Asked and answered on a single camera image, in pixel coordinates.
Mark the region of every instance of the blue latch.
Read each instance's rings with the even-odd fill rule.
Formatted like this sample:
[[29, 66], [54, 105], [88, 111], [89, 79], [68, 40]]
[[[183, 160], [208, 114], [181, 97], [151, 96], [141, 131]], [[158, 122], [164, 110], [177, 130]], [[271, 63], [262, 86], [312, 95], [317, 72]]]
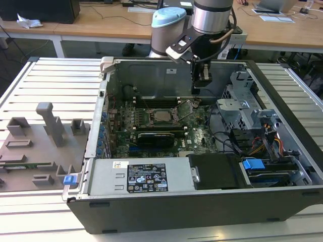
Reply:
[[246, 170], [265, 169], [265, 166], [261, 159], [246, 159], [242, 162], [242, 164]]
[[63, 184], [64, 185], [72, 185], [72, 186], [77, 185], [76, 179], [77, 179], [76, 175], [66, 175], [64, 177]]

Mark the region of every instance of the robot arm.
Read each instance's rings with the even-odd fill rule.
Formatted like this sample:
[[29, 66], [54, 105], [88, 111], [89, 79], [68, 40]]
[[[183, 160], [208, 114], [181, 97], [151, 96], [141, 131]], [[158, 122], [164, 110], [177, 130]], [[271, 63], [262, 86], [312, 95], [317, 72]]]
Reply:
[[[195, 0], [192, 27], [178, 36], [166, 50], [173, 61], [179, 63], [184, 60], [191, 65], [192, 94], [199, 94], [199, 88], [212, 81], [210, 61], [226, 48], [236, 28], [232, 4], [233, 0]], [[229, 22], [230, 12], [234, 19], [233, 27]], [[193, 57], [187, 52], [190, 48]]]

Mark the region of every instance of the yellow wire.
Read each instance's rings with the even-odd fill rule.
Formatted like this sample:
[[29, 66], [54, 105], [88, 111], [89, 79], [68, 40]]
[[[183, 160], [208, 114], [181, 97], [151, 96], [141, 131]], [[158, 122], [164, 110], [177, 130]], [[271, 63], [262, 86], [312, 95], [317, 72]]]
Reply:
[[261, 150], [264, 147], [264, 144], [260, 145], [257, 149], [255, 149], [254, 151], [252, 151], [249, 155], [253, 155], [255, 153], [257, 153], [259, 150]]

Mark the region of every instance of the gray plastic part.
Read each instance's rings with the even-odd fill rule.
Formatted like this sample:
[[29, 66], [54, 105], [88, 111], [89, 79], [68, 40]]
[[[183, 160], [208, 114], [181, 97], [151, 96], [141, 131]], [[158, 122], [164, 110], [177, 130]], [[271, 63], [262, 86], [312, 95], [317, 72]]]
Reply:
[[58, 166], [56, 171], [56, 177], [60, 180], [60, 182], [63, 184], [64, 177], [67, 175], [67, 173], [64, 171], [63, 167], [61, 165]]
[[27, 157], [25, 155], [2, 155], [0, 157], [1, 163], [21, 163], [26, 160]]
[[[38, 124], [24, 128], [26, 136], [8, 135], [4, 143], [29, 139], [33, 145], [14, 149], [8, 149], [3, 145], [0, 148], [2, 156], [25, 155], [27, 157], [24, 163], [19, 162], [16, 166], [13, 165], [14, 163], [8, 164], [0, 161], [0, 177], [6, 181], [6, 185], [0, 188], [0, 192], [61, 190], [63, 189], [61, 180], [64, 180], [66, 174], [56, 177], [58, 165], [61, 165], [64, 171], [69, 171], [71, 165], [75, 172], [81, 171], [90, 125], [85, 124], [85, 135], [74, 136], [70, 124], [64, 124], [63, 147], [57, 147], [54, 141], [48, 138], [43, 126], [44, 124]], [[35, 174], [50, 174], [55, 182], [53, 185], [37, 187], [32, 182], [32, 177]]]
[[4, 166], [0, 166], [0, 174], [6, 174], [8, 170]]
[[38, 165], [39, 170], [57, 170], [57, 165], [55, 162], [50, 163], [50, 165]]
[[[64, 126], [63, 126], [63, 124], [62, 124], [61, 118], [60, 118], [60, 117], [54, 117], [54, 118], [55, 118], [55, 122], [56, 122], [57, 132], [59, 132], [59, 133], [63, 133], [63, 131], [64, 131]], [[47, 130], [47, 127], [46, 127], [46, 126], [44, 126], [44, 129], [45, 129], [45, 131], [46, 131], [47, 135], [51, 135], [51, 134], [50, 134], [50, 131], [48, 131], [48, 130]]]
[[30, 125], [24, 117], [13, 117], [7, 125], [7, 129], [12, 136], [24, 136], [23, 128], [29, 127]]
[[11, 148], [28, 148], [32, 146], [31, 140], [16, 140], [16, 141], [7, 141], [5, 146], [8, 149]]
[[37, 62], [39, 60], [39, 57], [37, 56], [31, 56], [29, 59], [28, 59], [28, 62]]
[[73, 135], [84, 135], [85, 134], [85, 124], [83, 119], [73, 119], [71, 123], [71, 129]]
[[36, 112], [43, 117], [46, 124], [47, 134], [51, 135], [57, 147], [61, 147], [64, 145], [62, 136], [62, 122], [57, 123], [58, 119], [54, 118], [52, 108], [53, 105], [51, 102], [40, 102], [36, 108]]
[[50, 176], [50, 174], [40, 174], [40, 175], [34, 175], [32, 182], [36, 186], [44, 186], [44, 185], [53, 185], [54, 179]]
[[69, 171], [67, 172], [67, 174], [71, 174], [71, 173], [75, 173], [75, 169], [74, 169], [73, 165], [70, 165]]

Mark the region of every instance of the blue plastic tab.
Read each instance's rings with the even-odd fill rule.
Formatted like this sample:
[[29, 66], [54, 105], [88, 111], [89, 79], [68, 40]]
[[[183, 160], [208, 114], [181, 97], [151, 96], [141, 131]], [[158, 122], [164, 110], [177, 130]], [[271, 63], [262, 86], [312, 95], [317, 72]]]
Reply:
[[186, 16], [186, 10], [177, 7], [162, 8], [154, 12], [152, 16], [152, 28], [165, 27], [182, 20]]
[[71, 186], [77, 185], [76, 179], [77, 179], [76, 175], [66, 175], [64, 177], [63, 184], [64, 185], [71, 185]]
[[247, 169], [265, 169], [263, 161], [260, 159], [246, 159], [242, 162], [244, 168]]

